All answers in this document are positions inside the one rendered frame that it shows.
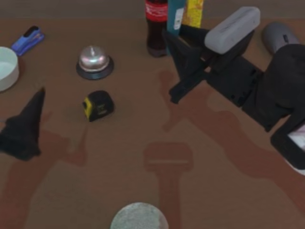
white bowl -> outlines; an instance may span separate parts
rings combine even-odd
[[[0,47],[0,92],[12,87],[19,77],[18,57],[9,48]]]

wooden table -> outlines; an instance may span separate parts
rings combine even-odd
[[[269,21],[245,54],[263,70],[271,56],[260,32]],[[284,21],[305,39],[305,21]],[[159,207],[171,229],[305,227],[305,177],[272,148],[271,133],[205,83],[178,106],[169,103],[177,74],[170,57],[147,54],[144,20],[2,20],[0,45],[33,24],[46,40],[24,55],[20,80],[0,94],[0,117],[17,114],[45,85],[42,155],[30,162],[0,156],[1,229],[108,229],[132,202]],[[115,61],[101,81],[75,71],[90,44]],[[108,91],[117,110],[88,123],[81,103],[95,90]],[[188,166],[156,173],[147,165],[151,156]]]

blue stapler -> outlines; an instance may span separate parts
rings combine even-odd
[[[44,34],[41,33],[37,26],[30,27],[12,46],[18,56],[22,56],[36,44],[44,39]]]

gray computer mouse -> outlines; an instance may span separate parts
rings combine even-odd
[[[262,32],[262,40],[271,54],[275,54],[276,51],[287,44],[300,43],[290,28],[280,22],[272,22],[266,25]]]

soda bottle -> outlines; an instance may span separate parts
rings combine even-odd
[[[146,0],[145,14],[148,24],[146,46],[148,53],[153,57],[161,57],[167,54],[166,44],[162,36],[162,30],[167,26],[167,0]]]

